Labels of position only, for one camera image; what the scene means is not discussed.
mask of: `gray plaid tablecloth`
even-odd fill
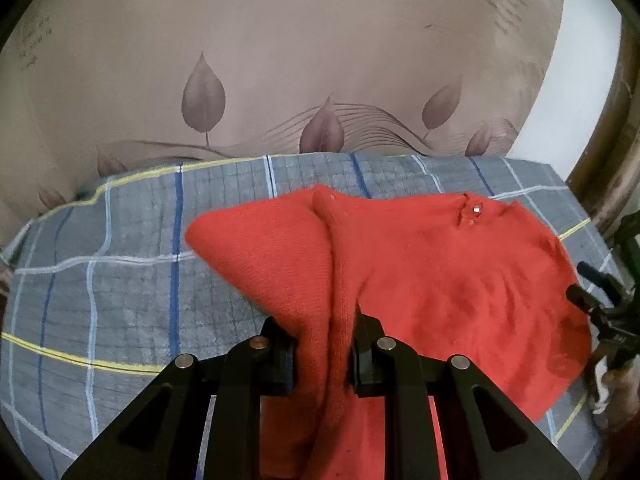
[[[31,224],[4,319],[0,413],[44,479],[60,478],[178,353],[223,354],[260,330],[263,314],[185,246],[190,222],[316,183],[373,199],[469,190],[519,200],[575,263],[617,273],[583,209],[543,164],[316,153],[112,178]],[[577,381],[537,425],[586,478],[600,444],[584,401]]]

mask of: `red garment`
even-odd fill
[[[206,213],[186,240],[299,341],[294,393],[263,400],[265,476],[383,477],[383,401],[346,384],[356,302],[420,354],[467,355],[532,419],[590,354],[572,264],[517,202],[316,186]]]

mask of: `blue stripe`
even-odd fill
[[[56,265],[58,263],[58,238],[60,238],[60,231],[64,227],[67,220],[71,216],[71,212],[73,208],[69,208],[65,217],[58,225],[56,229],[56,234],[53,237],[53,264]],[[44,346],[45,342],[45,329],[47,326],[47,316],[49,314],[49,303],[51,302],[51,293],[53,291],[53,286],[56,283],[56,273],[54,272],[49,279],[49,285],[47,286],[47,294],[44,299],[44,306],[42,308],[42,323],[40,324],[40,346]],[[49,431],[47,431],[47,418],[44,414],[44,398],[42,396],[42,359],[43,356],[38,355],[38,400],[40,401],[40,418],[42,420],[42,432],[49,436]],[[53,473],[56,478],[60,478],[60,473],[58,472],[58,468],[56,466],[55,460],[53,460],[53,452],[51,450],[51,446],[47,444],[47,450],[49,451],[49,457],[51,459],[51,466],[53,467]]]
[[[369,189],[367,189],[367,184],[364,183],[364,177],[362,176],[362,170],[360,169],[360,165],[358,164],[358,159],[356,158],[355,153],[350,153],[349,158],[351,159],[351,163],[353,164],[353,171],[356,174],[356,180],[358,181],[358,187],[366,198],[371,198],[371,193]]]
[[[489,186],[489,183],[485,180],[484,175],[482,174],[482,171],[480,171],[480,168],[478,167],[478,164],[476,164],[476,162],[470,156],[468,156],[467,158],[471,161],[471,163],[476,168],[476,171],[478,172],[478,175],[480,176],[480,180],[482,180],[482,183],[484,184],[484,187],[486,188],[486,190],[489,192],[489,195],[492,195],[492,196],[495,195],[494,190],[491,189],[491,186]]]
[[[180,170],[175,173],[175,217],[172,252],[174,256],[176,256],[176,260],[171,263],[171,291],[169,298],[169,351],[171,352],[171,359],[174,359],[180,353],[180,335],[178,332],[178,288],[180,286],[180,264],[178,263],[177,256],[180,254],[183,208],[184,192],[182,190],[182,165],[180,165]]]

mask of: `purple leaf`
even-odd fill
[[[466,146],[465,156],[484,155],[491,142],[491,130],[487,123],[482,123],[480,129],[473,134]]]
[[[453,115],[460,102],[462,76],[443,86],[427,101],[422,110],[422,122],[429,130],[442,126]]]
[[[100,176],[111,176],[127,171],[125,165],[113,155],[104,155],[101,152],[98,152],[98,164],[96,169]]]
[[[492,139],[503,138],[513,142],[517,136],[518,131],[509,120],[505,118],[491,119],[486,123],[482,123],[479,130],[469,139],[465,155],[484,155]]]
[[[38,198],[47,209],[51,210],[59,205],[66,204],[66,199],[50,186],[40,186]]]
[[[182,117],[191,128],[204,134],[220,122],[224,111],[225,89],[202,53],[184,86]]]
[[[339,152],[344,146],[344,130],[329,97],[306,124],[300,135],[300,153]]]

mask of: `white wall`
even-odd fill
[[[609,94],[621,24],[610,0],[564,0],[549,68],[508,156],[546,162],[567,179]]]

